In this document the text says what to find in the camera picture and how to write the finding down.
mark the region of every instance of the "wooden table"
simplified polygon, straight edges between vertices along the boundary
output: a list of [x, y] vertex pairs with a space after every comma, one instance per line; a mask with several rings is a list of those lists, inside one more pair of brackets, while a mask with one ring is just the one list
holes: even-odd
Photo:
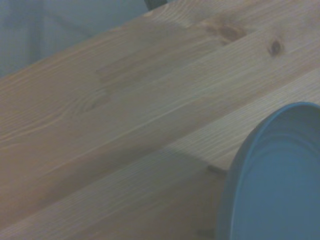
[[248, 133], [320, 104], [316, 0], [177, 0], [0, 79], [1, 240], [200, 240]]

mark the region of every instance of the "dark object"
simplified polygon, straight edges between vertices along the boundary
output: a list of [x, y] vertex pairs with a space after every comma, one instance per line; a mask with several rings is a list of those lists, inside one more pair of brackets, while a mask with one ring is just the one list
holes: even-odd
[[167, 0], [144, 0], [149, 11], [168, 3]]

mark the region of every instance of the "wood knot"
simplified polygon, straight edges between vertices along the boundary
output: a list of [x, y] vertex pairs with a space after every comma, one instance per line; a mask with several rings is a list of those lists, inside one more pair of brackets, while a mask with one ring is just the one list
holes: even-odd
[[271, 57], [279, 56], [283, 51], [284, 46], [278, 39], [274, 40], [268, 48], [268, 52]]
[[246, 35], [246, 32], [235, 25], [223, 25], [218, 28], [219, 35], [227, 42], [234, 42]]

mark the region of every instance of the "blue bowl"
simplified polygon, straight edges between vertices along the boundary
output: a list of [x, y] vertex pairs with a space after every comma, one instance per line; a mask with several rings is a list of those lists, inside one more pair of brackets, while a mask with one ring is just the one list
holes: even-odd
[[289, 104], [242, 144], [225, 182], [216, 240], [320, 240], [320, 106]]

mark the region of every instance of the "wood grain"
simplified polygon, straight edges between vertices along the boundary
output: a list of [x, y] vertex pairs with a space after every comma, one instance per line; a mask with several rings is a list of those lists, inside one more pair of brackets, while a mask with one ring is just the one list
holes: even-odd
[[319, 1], [176, 0], [0, 80], [0, 239], [198, 240], [249, 132], [320, 104]]

